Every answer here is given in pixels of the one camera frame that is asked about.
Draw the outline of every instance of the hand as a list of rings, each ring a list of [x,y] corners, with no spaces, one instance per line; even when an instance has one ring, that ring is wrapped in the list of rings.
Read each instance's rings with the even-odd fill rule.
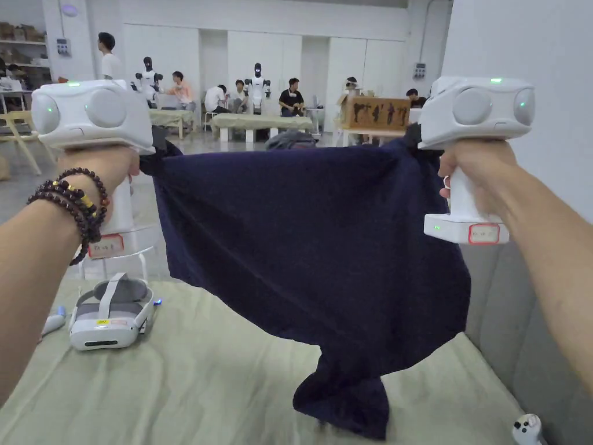
[[[69,150],[58,161],[58,172],[75,167],[94,171],[111,196],[115,188],[128,176],[140,173],[138,153],[128,147],[110,147],[90,150]],[[94,182],[84,175],[67,178],[76,188],[84,190],[93,202],[100,202]]]
[[[477,209],[500,215],[502,208],[497,192],[508,178],[505,172],[518,167],[511,146],[505,141],[458,141],[441,157],[439,176],[453,174],[456,167],[473,182]],[[450,198],[451,191],[443,188],[441,196]]]

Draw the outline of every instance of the white vr headset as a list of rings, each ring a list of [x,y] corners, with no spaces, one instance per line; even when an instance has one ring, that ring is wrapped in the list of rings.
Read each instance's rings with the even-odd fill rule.
[[[91,298],[98,303],[88,303]],[[70,343],[79,351],[126,348],[150,326],[154,310],[146,282],[116,274],[80,296],[68,326]]]

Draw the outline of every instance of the forearm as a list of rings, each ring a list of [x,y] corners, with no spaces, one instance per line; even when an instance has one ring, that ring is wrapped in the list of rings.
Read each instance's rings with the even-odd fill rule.
[[[504,175],[500,215],[525,258],[550,332],[593,392],[593,227],[519,167]]]
[[[69,182],[76,187],[84,183],[85,191],[92,187],[84,179]],[[91,199],[98,200],[96,192]],[[35,201],[0,226],[0,240],[2,406],[33,355],[80,236],[74,218],[61,207]]]

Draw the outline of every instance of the label sticker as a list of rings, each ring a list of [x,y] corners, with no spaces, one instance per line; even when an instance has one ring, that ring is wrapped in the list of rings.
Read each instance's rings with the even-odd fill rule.
[[[468,241],[470,244],[498,244],[500,241],[500,226],[495,222],[472,224]]]
[[[88,246],[89,258],[110,258],[123,252],[123,238],[121,235],[104,235],[101,241]]]

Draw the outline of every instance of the black t-shirt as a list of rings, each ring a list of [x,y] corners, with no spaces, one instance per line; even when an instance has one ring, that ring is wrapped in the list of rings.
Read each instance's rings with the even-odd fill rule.
[[[301,93],[298,90],[292,94],[293,94],[293,96],[291,96],[290,90],[284,90],[282,92],[282,94],[280,95],[280,102],[282,102],[283,104],[289,105],[291,107],[294,107],[294,105],[296,103],[304,103]]]
[[[422,108],[424,106],[424,104],[426,103],[426,97],[418,97],[418,99],[413,100],[410,103],[410,108]]]

